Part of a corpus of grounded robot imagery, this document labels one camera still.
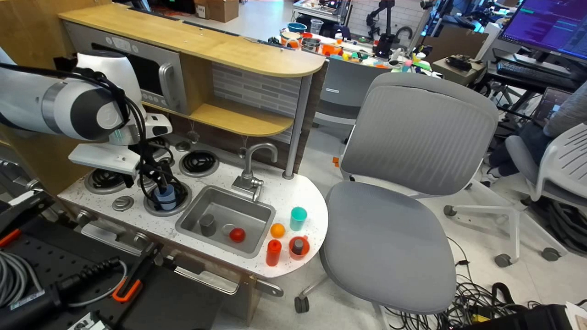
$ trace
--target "speckled white countertop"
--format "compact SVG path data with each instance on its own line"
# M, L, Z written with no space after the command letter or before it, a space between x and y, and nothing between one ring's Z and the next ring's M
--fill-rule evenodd
M214 185L236 192L231 189L231 186L234 179L242 172L243 159L240 159L237 155L210 146L199 143L192 144L191 150L206 149L215 153L220 158L220 166L215 173L208 177L199 179L187 177L181 173L178 165L181 157L187 152L176 150L174 146L180 141L177 137L166 136L166 138L170 141L170 149L176 161L171 170L181 182L192 189L192 200L207 185ZM318 249L320 249L320 246L324 242L328 228L328 209L326 208L322 194L307 177L296 174L292 180L285 180L281 176L283 170L258 162L253 162L252 169L255 177L265 181L259 201L273 206L276 211L273 223L281 223L286 228L285 235L279 239L282 244L279 263L274 267L269 267L265 263L267 244L273 239L270 233L267 234L263 246L256 257L252 259L244 258L232 252L225 251L220 247L178 233L175 226L177 220L179 220L183 213L169 217L156 217L149 214L143 207L143 193L136 184L118 193L98 195L88 191L84 186L84 178L81 178L61 192L59 198L80 205L87 210L118 219L123 223L137 227L145 232L166 238L216 259L223 260L262 278L273 278L295 271L309 262L318 252ZM120 196L133 197L134 205L123 212L114 211L112 209L112 202ZM301 206L308 211L308 219L300 231L292 231L289 228L290 212L296 206ZM289 240L295 236L304 235L308 236L310 251L304 259L299 261L293 260L289 256Z

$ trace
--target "blue bowl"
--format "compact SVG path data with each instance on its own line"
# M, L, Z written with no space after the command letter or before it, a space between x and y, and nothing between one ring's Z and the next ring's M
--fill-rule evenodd
M307 26L301 23L288 23L288 30L291 32L302 33L306 32L307 28Z

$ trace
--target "stainless steel sink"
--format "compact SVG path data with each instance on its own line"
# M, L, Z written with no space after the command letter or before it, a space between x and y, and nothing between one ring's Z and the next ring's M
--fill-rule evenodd
M206 227L211 216L215 231ZM275 209L270 205L253 203L250 197L206 186L177 221L176 230L250 259L259 254L274 217ZM244 241L235 243L227 231L223 232L223 227L230 224L245 231Z

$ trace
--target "orange ball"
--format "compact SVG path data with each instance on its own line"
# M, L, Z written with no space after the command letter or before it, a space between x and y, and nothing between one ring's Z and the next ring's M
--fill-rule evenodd
M271 236L274 238L281 238L285 235L285 227L282 224L274 224L271 226Z

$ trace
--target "gray cable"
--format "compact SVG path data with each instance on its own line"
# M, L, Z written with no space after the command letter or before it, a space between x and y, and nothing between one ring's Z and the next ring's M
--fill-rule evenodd
M119 262L120 262L120 265L122 266L123 274L122 274L122 278L120 279L120 281L118 282L118 284L116 284L111 289L109 289L108 291L106 291L106 293L104 293L102 295L99 295L96 298L90 299L88 301L83 301L83 302L74 302L72 304L68 304L68 306L69 307L83 307L83 306L87 306L87 305L90 305L90 304L95 303L96 301L99 301L99 300L102 300L102 299L108 297L112 292L114 292L116 290L116 288L119 287L124 282L124 279L126 278L126 275L127 275L127 267L126 267L126 264L122 260L119 260Z
M35 271L26 260L15 254L0 251L0 308L22 298L29 276L35 287L41 290Z

